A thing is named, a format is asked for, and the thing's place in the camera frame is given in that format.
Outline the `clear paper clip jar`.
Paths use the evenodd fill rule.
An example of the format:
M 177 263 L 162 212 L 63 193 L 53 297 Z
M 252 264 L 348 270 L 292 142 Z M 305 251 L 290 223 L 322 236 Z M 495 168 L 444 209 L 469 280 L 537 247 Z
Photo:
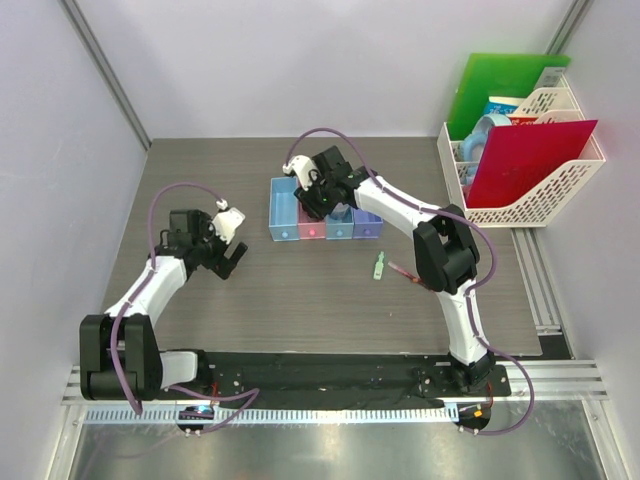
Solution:
M 347 204 L 338 204 L 330 213 L 329 218 L 334 222 L 351 223 L 351 207 Z

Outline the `purple drawer box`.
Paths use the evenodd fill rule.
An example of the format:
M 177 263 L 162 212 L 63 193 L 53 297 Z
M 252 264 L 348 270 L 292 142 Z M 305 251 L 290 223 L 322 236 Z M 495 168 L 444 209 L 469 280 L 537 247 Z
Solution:
M 353 239 L 377 239 L 380 237 L 384 221 L 379 216 L 361 209 L 354 209 L 353 220 Z

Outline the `pink drawer box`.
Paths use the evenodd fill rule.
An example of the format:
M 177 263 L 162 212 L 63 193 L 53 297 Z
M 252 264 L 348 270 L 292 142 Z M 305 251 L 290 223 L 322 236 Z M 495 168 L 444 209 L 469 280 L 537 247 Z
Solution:
M 298 208 L 298 234 L 300 240 L 326 238 L 326 221 L 310 217 L 302 207 Z

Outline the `green correction tape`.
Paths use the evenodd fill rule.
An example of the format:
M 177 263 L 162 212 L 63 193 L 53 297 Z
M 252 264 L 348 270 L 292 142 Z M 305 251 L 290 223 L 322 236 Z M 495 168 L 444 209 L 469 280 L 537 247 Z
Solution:
M 377 255 L 376 262 L 374 264 L 374 270 L 372 278 L 376 281 L 379 281 L 382 278 L 385 267 L 385 252 L 380 251 Z

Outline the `light blue drawer box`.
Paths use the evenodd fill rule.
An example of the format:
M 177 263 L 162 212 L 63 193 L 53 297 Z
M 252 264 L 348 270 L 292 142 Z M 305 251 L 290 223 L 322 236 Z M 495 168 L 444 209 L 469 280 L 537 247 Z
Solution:
M 294 195 L 297 187 L 293 177 L 271 179 L 268 226 L 274 242 L 299 239 L 298 201 Z

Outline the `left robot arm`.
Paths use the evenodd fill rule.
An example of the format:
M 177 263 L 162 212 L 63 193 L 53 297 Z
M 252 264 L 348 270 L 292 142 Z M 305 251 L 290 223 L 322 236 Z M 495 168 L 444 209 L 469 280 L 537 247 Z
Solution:
M 198 268 L 226 280 L 248 247 L 231 244 L 244 214 L 228 208 L 211 216 L 173 210 L 142 274 L 102 314 L 86 316 L 79 328 L 80 388 L 87 400 L 128 400 L 134 407 L 174 385 L 190 398 L 213 385 L 206 355 L 197 349 L 162 351 L 154 327 L 174 294 Z

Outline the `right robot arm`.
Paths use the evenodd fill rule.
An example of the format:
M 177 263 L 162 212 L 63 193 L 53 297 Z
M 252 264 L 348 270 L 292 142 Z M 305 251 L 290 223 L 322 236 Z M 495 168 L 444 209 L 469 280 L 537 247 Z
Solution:
M 323 219 L 348 205 L 412 240 L 418 277 L 436 294 L 444 314 L 453 386 L 465 395 L 484 388 L 495 358 L 476 299 L 480 254 L 462 210 L 419 201 L 364 166 L 352 168 L 335 146 L 313 157 L 297 155 L 282 170 L 297 178 L 295 197 L 310 217 Z

